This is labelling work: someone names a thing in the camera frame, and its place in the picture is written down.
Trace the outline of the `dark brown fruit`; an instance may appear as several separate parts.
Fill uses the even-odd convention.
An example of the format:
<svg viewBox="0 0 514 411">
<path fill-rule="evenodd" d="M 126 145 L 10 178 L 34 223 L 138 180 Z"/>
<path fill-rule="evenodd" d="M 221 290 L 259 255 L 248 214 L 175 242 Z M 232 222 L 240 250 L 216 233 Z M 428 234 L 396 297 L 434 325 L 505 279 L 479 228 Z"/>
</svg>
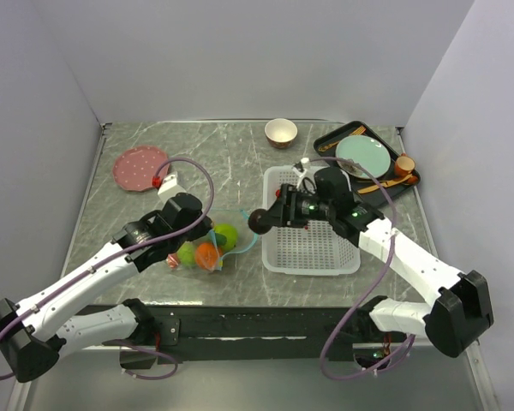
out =
<svg viewBox="0 0 514 411">
<path fill-rule="evenodd" d="M 267 210 L 265 209 L 257 209 L 249 215 L 248 227 L 256 235 L 264 235 L 272 229 L 272 226 L 265 219 L 266 213 Z"/>
</svg>

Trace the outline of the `light green wrinkled fruit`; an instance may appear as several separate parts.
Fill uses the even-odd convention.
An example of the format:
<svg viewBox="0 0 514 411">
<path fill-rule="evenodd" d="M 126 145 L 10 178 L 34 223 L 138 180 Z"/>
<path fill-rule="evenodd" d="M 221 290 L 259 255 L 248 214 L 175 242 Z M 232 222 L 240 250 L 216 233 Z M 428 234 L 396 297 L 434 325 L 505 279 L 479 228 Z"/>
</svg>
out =
<svg viewBox="0 0 514 411">
<path fill-rule="evenodd" d="M 192 242 L 186 241 L 177 250 L 176 256 L 179 260 L 180 265 L 187 267 L 196 266 L 195 260 L 195 246 Z"/>
</svg>

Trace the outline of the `clear zip bag blue zipper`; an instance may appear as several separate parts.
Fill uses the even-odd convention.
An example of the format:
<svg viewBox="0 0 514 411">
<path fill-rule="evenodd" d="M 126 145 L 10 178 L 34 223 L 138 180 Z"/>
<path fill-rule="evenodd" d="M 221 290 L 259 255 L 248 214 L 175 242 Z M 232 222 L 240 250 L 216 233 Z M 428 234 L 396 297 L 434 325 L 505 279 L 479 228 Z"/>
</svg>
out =
<svg viewBox="0 0 514 411">
<path fill-rule="evenodd" d="M 222 271 L 227 259 L 248 252 L 258 241 L 259 237 L 248 227 L 247 211 L 212 208 L 209 217 L 210 231 L 197 240 L 185 241 L 167 257 L 166 263 L 172 270 Z"/>
</svg>

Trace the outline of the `green apple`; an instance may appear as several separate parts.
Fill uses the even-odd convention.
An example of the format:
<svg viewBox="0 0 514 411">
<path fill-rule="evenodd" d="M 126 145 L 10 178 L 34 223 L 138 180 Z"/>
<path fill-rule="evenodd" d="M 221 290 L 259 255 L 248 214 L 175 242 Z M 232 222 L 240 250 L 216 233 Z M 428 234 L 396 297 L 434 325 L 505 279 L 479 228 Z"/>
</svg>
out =
<svg viewBox="0 0 514 411">
<path fill-rule="evenodd" d="M 238 241 L 238 232 L 233 225 L 227 223 L 218 224 L 218 226 L 214 229 L 214 233 L 227 237 L 226 244 L 220 247 L 223 252 L 229 252 L 236 247 Z"/>
</svg>

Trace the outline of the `green chili pepper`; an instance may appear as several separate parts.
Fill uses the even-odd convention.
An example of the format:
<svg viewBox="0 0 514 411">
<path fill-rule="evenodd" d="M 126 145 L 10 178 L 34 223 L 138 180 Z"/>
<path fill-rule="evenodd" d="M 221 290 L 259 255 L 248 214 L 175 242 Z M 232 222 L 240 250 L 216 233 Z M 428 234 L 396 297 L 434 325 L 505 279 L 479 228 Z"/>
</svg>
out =
<svg viewBox="0 0 514 411">
<path fill-rule="evenodd" d="M 221 234 L 215 234 L 215 242 L 218 246 L 224 246 L 227 242 L 227 237 Z"/>
</svg>

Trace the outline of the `watermelon slice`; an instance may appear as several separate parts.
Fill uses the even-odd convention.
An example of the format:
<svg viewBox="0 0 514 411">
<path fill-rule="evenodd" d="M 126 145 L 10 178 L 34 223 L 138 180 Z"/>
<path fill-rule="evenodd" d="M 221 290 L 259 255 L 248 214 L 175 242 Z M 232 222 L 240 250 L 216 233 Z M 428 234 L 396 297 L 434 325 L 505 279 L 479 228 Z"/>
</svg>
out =
<svg viewBox="0 0 514 411">
<path fill-rule="evenodd" d="M 176 253 L 169 254 L 166 263 L 172 270 L 176 269 L 181 264 Z"/>
</svg>

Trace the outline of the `orange fruit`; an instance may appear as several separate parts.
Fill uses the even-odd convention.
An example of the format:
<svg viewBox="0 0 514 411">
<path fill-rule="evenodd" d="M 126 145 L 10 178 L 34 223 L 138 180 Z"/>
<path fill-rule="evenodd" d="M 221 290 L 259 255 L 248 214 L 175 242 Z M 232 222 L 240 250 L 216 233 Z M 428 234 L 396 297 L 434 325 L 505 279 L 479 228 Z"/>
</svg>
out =
<svg viewBox="0 0 514 411">
<path fill-rule="evenodd" d="M 194 252 L 195 263 L 203 270 L 215 271 L 223 253 L 211 242 L 202 242 Z"/>
</svg>

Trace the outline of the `red chili pepper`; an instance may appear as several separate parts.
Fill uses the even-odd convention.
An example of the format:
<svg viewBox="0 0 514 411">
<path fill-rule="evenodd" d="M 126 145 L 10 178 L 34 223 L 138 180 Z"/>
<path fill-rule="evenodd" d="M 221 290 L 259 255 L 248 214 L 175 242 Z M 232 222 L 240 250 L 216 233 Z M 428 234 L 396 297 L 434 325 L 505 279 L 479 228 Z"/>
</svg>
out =
<svg viewBox="0 0 514 411">
<path fill-rule="evenodd" d="M 308 219 L 302 215 L 302 193 L 292 186 L 281 187 L 276 191 L 276 214 L 278 227 L 305 228 Z"/>
</svg>

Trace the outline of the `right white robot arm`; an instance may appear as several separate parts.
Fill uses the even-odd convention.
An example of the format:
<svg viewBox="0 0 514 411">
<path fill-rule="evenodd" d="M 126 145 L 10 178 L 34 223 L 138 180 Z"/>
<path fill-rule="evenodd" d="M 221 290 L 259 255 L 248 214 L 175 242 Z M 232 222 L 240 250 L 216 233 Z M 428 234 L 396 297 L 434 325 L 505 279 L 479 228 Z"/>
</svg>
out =
<svg viewBox="0 0 514 411">
<path fill-rule="evenodd" d="M 395 229 L 373 206 L 358 202 L 345 173 L 335 167 L 314 172 L 314 191 L 284 183 L 267 209 L 253 211 L 249 228 L 264 235 L 273 228 L 303 229 L 325 222 L 353 246 L 386 263 L 422 297 L 421 303 L 374 297 L 356 309 L 350 328 L 368 341 L 387 332 L 426 337 L 442 354 L 456 358 L 493 325 L 486 278 L 462 273 Z"/>
</svg>

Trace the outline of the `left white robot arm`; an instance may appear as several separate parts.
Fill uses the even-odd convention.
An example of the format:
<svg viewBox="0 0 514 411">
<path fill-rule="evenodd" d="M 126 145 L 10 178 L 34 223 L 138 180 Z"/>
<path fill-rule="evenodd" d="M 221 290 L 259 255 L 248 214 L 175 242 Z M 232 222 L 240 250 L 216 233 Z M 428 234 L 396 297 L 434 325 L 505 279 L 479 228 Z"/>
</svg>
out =
<svg viewBox="0 0 514 411">
<path fill-rule="evenodd" d="M 212 228 L 209 206 L 179 193 L 158 210 L 126 223 L 87 262 L 19 302 L 0 300 L 0 352 L 10 377 L 33 381 L 61 359 L 102 343 L 138 345 L 157 334 L 156 321 L 138 299 L 100 313 L 81 309 L 107 289 L 142 273 Z"/>
</svg>

